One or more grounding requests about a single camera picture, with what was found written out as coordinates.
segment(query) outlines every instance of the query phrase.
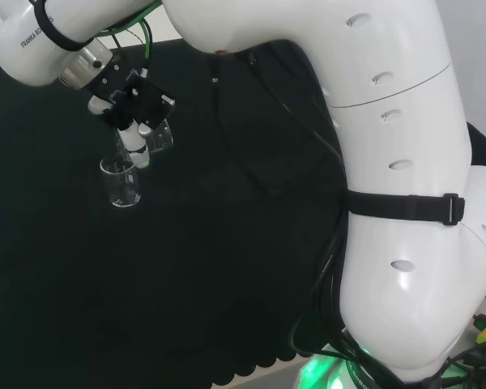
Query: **black fabric surface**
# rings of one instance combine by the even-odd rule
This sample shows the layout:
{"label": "black fabric surface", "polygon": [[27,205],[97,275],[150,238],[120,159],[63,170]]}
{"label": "black fabric surface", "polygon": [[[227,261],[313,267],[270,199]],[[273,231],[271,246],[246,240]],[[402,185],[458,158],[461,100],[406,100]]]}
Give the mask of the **black fabric surface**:
{"label": "black fabric surface", "polygon": [[[114,145],[90,96],[0,70],[0,389],[204,389],[295,357],[287,334],[343,177],[232,56],[221,63],[220,132],[207,59],[182,41],[155,45],[151,79],[177,96],[175,146],[140,173],[143,197],[127,210],[105,198],[99,162]],[[296,48],[266,45],[258,60],[335,143]],[[307,320],[299,343],[325,342]]]}

